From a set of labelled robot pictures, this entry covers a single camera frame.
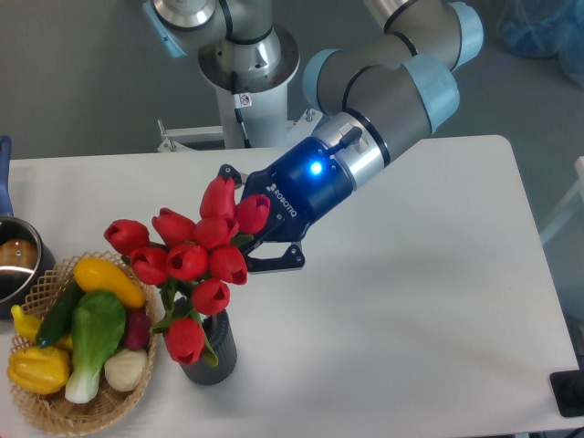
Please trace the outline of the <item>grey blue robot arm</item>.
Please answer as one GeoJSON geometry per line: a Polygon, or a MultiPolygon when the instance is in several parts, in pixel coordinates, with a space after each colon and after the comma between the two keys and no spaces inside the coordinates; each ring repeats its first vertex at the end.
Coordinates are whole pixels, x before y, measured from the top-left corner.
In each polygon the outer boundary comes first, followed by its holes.
{"type": "Polygon", "coordinates": [[[450,118],[454,71],[483,45],[475,10],[440,1],[370,1],[382,38],[360,50],[328,49],[305,66],[268,1],[147,1],[173,57],[194,55],[214,88],[227,148],[286,146],[265,169],[242,174],[244,197],[266,195],[266,227],[242,251],[252,272],[300,268],[308,228],[450,118]],[[284,243],[277,258],[251,253],[284,243]]]}

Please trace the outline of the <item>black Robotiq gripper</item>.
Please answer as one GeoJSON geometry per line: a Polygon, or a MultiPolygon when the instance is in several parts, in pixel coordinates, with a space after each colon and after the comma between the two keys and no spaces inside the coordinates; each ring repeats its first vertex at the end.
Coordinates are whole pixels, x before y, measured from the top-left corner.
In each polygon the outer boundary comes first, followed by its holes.
{"type": "MultiPolygon", "coordinates": [[[[264,194],[270,199],[264,242],[299,242],[308,228],[345,200],[353,183],[336,157],[357,140],[345,135],[332,147],[316,138],[305,138],[264,170],[245,176],[232,165],[223,164],[215,178],[215,200],[235,201],[236,191],[245,186],[243,197],[264,194]]],[[[245,256],[249,273],[299,270],[305,265],[300,243],[291,243],[283,255],[271,258],[245,256]]]]}

